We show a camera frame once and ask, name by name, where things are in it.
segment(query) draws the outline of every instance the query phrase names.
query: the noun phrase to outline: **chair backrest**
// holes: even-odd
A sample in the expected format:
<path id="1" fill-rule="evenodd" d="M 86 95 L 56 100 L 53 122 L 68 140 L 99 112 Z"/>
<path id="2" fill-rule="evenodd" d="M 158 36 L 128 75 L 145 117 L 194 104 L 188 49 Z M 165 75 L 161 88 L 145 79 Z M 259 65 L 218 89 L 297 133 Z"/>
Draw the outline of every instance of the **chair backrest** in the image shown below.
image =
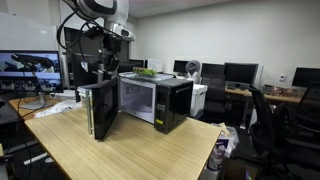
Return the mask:
<path id="1" fill-rule="evenodd" d="M 273 115 L 270 106 L 266 103 L 264 95 L 254 86 L 249 86 L 252 99 L 257 111 L 257 122 L 254 124 L 255 130 L 250 135 L 254 144 L 260 148 L 272 151 L 275 147 L 275 131 L 273 126 Z"/>
<path id="2" fill-rule="evenodd" d="M 201 84 L 207 85 L 206 100 L 225 101 L 225 76 L 224 75 L 208 75 L 202 77 Z"/>
<path id="3" fill-rule="evenodd" d="M 296 110 L 300 127 L 320 132 L 320 83 L 311 82 Z"/>

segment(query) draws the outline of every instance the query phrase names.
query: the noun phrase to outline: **ceiling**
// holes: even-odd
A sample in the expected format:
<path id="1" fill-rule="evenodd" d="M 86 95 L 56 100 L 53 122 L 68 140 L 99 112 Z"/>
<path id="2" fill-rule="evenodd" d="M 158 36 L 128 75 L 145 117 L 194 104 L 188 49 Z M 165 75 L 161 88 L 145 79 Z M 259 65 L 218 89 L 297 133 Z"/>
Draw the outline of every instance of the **ceiling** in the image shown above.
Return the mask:
<path id="1" fill-rule="evenodd" d="M 129 15 L 142 18 L 231 0 L 129 0 Z"/>

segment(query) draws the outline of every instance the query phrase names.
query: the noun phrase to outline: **floor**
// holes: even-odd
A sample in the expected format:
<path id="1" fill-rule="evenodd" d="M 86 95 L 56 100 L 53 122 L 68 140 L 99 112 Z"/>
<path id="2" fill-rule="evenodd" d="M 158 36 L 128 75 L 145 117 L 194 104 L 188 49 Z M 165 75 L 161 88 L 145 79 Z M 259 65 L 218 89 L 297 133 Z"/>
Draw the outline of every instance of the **floor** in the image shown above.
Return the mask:
<path id="1" fill-rule="evenodd" d="M 12 143 L 14 145 L 22 144 L 24 141 L 32 140 L 33 137 L 29 133 L 29 131 L 25 128 L 23 123 L 19 123 L 18 130 L 19 135 L 17 134 L 17 119 L 16 113 L 10 107 L 7 107 L 5 110 L 0 109 L 0 114 L 5 114 L 5 116 L 0 117 L 0 122 L 5 120 L 11 120 L 9 123 L 0 123 L 0 143 L 3 145 L 3 149 L 7 149 Z M 229 124 L 236 128 L 240 143 L 237 146 L 237 149 L 233 152 L 233 155 L 255 159 L 252 158 L 252 155 L 255 154 L 253 147 L 251 146 L 250 138 L 247 135 L 246 130 L 242 130 L 238 128 L 238 125 Z M 64 180 L 67 177 L 64 173 L 57 167 L 56 163 L 46 163 L 45 159 L 39 160 L 37 162 L 32 163 L 31 165 L 31 173 L 29 173 L 30 166 L 25 166 L 23 164 L 24 161 L 30 159 L 30 155 L 32 157 L 40 155 L 44 153 L 43 148 L 40 145 L 35 145 L 31 147 L 28 151 L 24 149 L 22 151 L 18 151 L 14 153 L 14 168 L 15 168 L 15 175 L 17 179 L 26 180 L 45 180 L 45 179 L 52 179 L 52 180 Z M 298 166 L 289 166 L 291 172 L 294 172 L 296 175 L 300 176 L 302 179 L 313 180 L 313 179 L 320 179 L 320 173 L 315 172 L 312 170 L 306 170 L 300 168 Z M 286 179 L 285 174 L 278 171 L 278 174 L 281 175 L 283 179 Z M 264 177 L 264 179 L 275 179 L 275 177 Z"/>

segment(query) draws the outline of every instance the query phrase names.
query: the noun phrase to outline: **microwave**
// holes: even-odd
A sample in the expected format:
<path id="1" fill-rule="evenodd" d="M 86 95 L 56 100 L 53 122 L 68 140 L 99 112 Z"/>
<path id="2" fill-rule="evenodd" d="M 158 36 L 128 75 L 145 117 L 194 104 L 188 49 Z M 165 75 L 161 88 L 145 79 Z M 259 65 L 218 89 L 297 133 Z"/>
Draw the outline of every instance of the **microwave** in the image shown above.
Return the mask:
<path id="1" fill-rule="evenodd" d="M 169 133 L 190 114 L 193 82 L 170 78 L 146 81 L 119 77 L 119 110 Z"/>

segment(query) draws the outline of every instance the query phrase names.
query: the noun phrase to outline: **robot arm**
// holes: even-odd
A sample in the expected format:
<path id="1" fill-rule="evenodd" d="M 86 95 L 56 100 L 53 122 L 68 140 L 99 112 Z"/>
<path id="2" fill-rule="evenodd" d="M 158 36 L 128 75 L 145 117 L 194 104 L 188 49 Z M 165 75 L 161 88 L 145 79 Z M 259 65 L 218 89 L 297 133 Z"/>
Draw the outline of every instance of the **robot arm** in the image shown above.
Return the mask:
<path id="1" fill-rule="evenodd" d="M 125 28 L 128 0 L 64 0 L 77 15 L 86 20 L 104 19 L 104 27 L 123 39 L 134 41 L 135 35 Z"/>

